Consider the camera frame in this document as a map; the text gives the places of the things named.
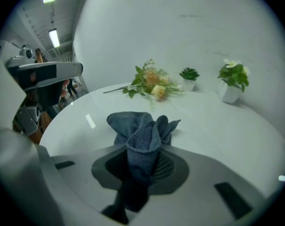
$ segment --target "table surface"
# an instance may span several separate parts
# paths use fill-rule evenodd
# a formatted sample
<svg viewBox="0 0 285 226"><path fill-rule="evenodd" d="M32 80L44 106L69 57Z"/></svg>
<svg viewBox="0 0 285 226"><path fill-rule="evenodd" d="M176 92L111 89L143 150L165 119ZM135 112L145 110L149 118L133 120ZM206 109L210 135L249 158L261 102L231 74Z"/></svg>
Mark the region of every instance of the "table surface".
<svg viewBox="0 0 285 226"><path fill-rule="evenodd" d="M141 95L130 99L121 91L103 93L125 85L128 83L98 89L68 105L47 127L40 145L50 156L111 146L116 133L106 122L108 115L149 112L154 120L160 115L170 121L181 119L172 133L172 146L224 163L265 197L281 186L278 177L285 175L285 140L249 107L225 104L210 91L172 95L156 102L153 109Z"/></svg>

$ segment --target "folded napkin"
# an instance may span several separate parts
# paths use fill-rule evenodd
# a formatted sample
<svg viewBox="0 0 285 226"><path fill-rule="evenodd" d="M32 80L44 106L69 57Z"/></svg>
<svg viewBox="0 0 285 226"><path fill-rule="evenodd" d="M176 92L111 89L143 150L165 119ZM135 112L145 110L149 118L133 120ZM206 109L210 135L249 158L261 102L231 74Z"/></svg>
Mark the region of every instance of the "folded napkin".
<svg viewBox="0 0 285 226"><path fill-rule="evenodd" d="M107 123L117 132L114 144L127 146L128 167L132 177L143 186L151 177L161 144L171 144L171 132L178 121L168 123L165 115L153 121L146 112L119 112L108 116Z"/></svg>

